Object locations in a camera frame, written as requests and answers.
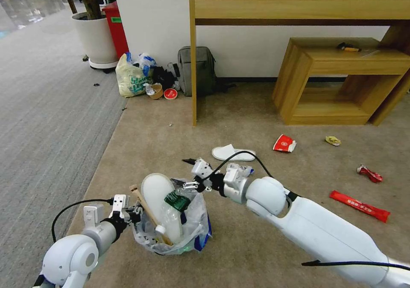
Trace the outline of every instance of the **plant pot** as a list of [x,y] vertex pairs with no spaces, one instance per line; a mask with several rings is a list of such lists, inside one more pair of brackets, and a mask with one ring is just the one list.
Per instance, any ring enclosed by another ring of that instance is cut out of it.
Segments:
[[83,20],[87,13],[77,13],[71,18],[80,36],[88,62],[94,68],[112,68],[117,65],[118,57],[112,41],[106,18]]

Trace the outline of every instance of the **white wall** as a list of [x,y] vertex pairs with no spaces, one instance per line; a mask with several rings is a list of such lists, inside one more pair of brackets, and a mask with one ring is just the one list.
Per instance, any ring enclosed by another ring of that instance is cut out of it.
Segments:
[[[117,0],[130,52],[151,54],[161,66],[189,46],[188,0]],[[277,76],[289,37],[374,37],[387,27],[198,26],[197,45],[216,59],[219,77]]]

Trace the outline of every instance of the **wooden shelf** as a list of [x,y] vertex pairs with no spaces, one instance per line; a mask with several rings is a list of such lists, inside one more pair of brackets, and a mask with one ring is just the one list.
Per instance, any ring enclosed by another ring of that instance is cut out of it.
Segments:
[[305,88],[291,124],[362,125],[371,115],[338,88]]
[[363,116],[370,117],[353,102],[299,102],[293,116]]
[[[336,49],[341,42],[361,52]],[[273,101],[287,125],[363,125],[402,76],[410,56],[371,38],[291,38]],[[340,88],[305,87],[310,76],[347,74]]]

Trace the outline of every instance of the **beige carpet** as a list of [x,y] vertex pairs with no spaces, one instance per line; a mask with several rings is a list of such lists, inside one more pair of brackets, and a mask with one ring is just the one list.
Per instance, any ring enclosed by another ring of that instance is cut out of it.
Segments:
[[[409,261],[409,96],[379,127],[285,126],[272,107],[271,92],[271,84],[241,84],[228,94],[202,99],[196,128],[190,125],[190,98],[130,99],[86,198],[129,194],[130,185],[152,172],[189,178],[191,166],[182,158],[201,156],[216,166],[220,161],[212,158],[211,149],[233,143],[254,149],[289,189],[368,232],[384,253]],[[297,140],[292,154],[272,151],[282,133]],[[325,143],[325,135],[337,136],[342,145]],[[361,163],[384,181],[374,184],[358,175]],[[256,176],[263,176],[261,167],[252,165]],[[389,210],[388,223],[331,200],[334,189]],[[302,267],[301,262],[312,258],[245,206],[214,192],[205,199],[214,235],[201,253],[158,256],[136,244],[127,230],[87,287],[357,287],[330,268]],[[80,210],[69,233],[82,227]]]

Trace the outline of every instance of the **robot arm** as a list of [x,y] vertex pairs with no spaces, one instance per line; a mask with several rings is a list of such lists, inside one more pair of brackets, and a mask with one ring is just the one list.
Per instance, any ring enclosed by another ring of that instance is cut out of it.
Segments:
[[[198,159],[191,171],[197,189],[218,190],[276,226],[290,241],[321,262],[377,262],[405,265],[383,254],[372,238],[319,204],[296,195],[272,177],[251,181],[250,168],[231,163],[226,174],[209,176],[212,168]],[[375,265],[338,265],[336,272],[372,287],[410,287],[410,271]]]
[[91,272],[103,260],[105,252],[131,222],[126,212],[128,201],[127,195],[115,195],[112,212],[105,219],[102,204],[85,206],[84,230],[81,234],[66,236],[50,247],[33,288],[54,288],[56,285],[63,288],[83,287]]

